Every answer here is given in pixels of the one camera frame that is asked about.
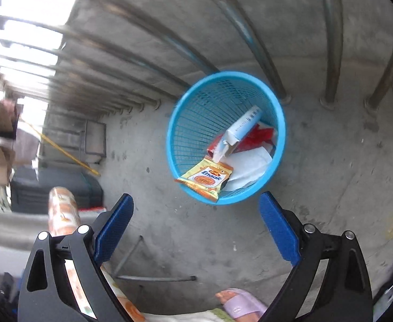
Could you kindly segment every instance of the white cloth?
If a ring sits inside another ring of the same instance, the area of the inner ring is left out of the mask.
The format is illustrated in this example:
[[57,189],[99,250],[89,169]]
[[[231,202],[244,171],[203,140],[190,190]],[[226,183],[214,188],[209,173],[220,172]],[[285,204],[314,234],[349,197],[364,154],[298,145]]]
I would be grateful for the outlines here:
[[222,191],[234,191],[256,183],[266,172],[272,157],[262,146],[252,150],[232,153],[221,161],[234,168]]
[[225,322],[211,311],[185,313],[183,315],[152,315],[144,313],[146,322]]

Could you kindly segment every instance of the metal screw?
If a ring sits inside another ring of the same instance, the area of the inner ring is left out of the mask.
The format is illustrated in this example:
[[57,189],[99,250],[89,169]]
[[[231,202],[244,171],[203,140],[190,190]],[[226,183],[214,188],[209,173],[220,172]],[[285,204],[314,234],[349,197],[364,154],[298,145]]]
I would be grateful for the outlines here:
[[304,230],[305,230],[305,232],[308,232],[308,233],[315,233],[316,227],[313,224],[305,224]]
[[38,235],[39,240],[46,240],[48,238],[48,233],[46,231],[42,231],[39,235]]
[[347,230],[345,232],[345,237],[348,238],[349,240],[354,240],[354,237],[355,237],[354,232]]
[[89,226],[88,225],[81,225],[79,226],[79,229],[77,229],[78,233],[84,234],[89,231]]

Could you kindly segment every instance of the trash basket rim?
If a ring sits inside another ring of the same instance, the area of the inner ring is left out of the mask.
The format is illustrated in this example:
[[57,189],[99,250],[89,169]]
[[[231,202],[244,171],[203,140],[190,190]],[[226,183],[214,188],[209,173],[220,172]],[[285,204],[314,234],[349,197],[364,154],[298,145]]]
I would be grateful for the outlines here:
[[176,167],[176,165],[173,162],[173,156],[172,156],[172,146],[173,146],[173,139],[174,139],[174,129],[177,124],[177,120],[180,117],[181,111],[184,107],[186,107],[187,104],[192,100],[194,96],[199,92],[199,90],[207,85],[209,85],[212,82],[217,82],[219,79],[222,78],[236,78],[240,80],[245,80],[248,82],[253,83],[256,85],[261,91],[264,92],[264,94],[268,97],[270,102],[272,103],[272,106],[275,111],[275,116],[277,118],[277,146],[276,150],[274,153],[274,157],[269,164],[266,172],[264,175],[253,185],[247,187],[244,191],[242,191],[239,194],[236,195],[229,195],[229,196],[221,196],[219,197],[219,200],[217,202],[212,202],[205,197],[199,195],[195,191],[191,190],[190,188],[186,187],[185,185],[180,185],[181,189],[183,189],[189,196],[193,197],[194,199],[197,199],[198,201],[201,201],[203,203],[207,204],[212,204],[216,206],[226,206],[232,203],[237,203],[240,201],[245,200],[248,197],[251,197],[253,194],[255,194],[257,191],[259,191],[267,182],[268,180],[274,175],[275,171],[277,170],[278,166],[280,165],[281,158],[283,156],[284,152],[284,147],[286,145],[286,122],[283,114],[283,109],[281,108],[281,105],[279,103],[279,100],[275,96],[275,94],[272,92],[270,87],[268,87],[265,83],[263,83],[261,80],[257,79],[256,77],[246,74],[244,72],[238,72],[238,71],[223,71],[223,72],[218,72],[216,74],[207,76],[201,80],[199,80],[197,83],[195,83],[183,96],[182,98],[177,102],[174,111],[171,115],[169,124],[168,124],[168,131],[167,131],[167,137],[166,137],[166,154],[167,154],[167,160],[168,160],[168,166],[170,168],[170,171],[172,173],[172,176],[174,179],[177,179],[178,177],[181,176],[179,174],[179,171]]

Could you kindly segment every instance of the red plastic bag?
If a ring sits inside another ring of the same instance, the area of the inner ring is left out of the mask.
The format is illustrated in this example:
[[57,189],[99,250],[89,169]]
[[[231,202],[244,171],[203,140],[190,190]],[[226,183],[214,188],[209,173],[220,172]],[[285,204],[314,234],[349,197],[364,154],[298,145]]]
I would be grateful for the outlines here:
[[[217,144],[222,139],[223,134],[219,134],[214,138],[209,147],[207,148],[208,155],[212,158],[213,152]],[[245,138],[238,143],[234,152],[247,151],[260,148],[264,143],[269,143],[274,146],[273,140],[275,139],[275,129],[273,127],[260,128],[257,123]]]

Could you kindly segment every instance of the yellow pole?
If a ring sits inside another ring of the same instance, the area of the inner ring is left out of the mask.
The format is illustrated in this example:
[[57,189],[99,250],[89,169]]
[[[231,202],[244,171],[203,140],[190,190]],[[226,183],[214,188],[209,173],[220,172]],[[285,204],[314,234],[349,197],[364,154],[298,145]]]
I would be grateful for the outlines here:
[[23,120],[22,118],[20,118],[20,120],[24,123],[26,123],[27,125],[29,125],[34,132],[36,132],[38,135],[41,136],[41,138],[45,141],[47,141],[50,145],[52,145],[55,149],[58,149],[59,151],[61,151],[64,155],[66,155],[68,158],[71,158],[74,162],[78,163],[79,165],[81,165],[82,167],[85,167],[87,170],[90,170],[91,172],[93,172],[93,174],[95,175],[101,175],[99,174],[99,172],[97,172],[96,170],[94,170],[93,168],[90,168],[90,166],[86,165],[85,163],[83,163],[82,161],[79,161],[77,158],[75,158],[73,155],[71,155],[70,153],[68,153],[67,151],[65,151],[61,146],[59,146],[57,143],[55,143],[54,141],[50,140],[47,136],[45,136],[43,133],[39,132],[38,130],[36,130],[34,128],[34,126],[30,123],[28,123],[27,121]]

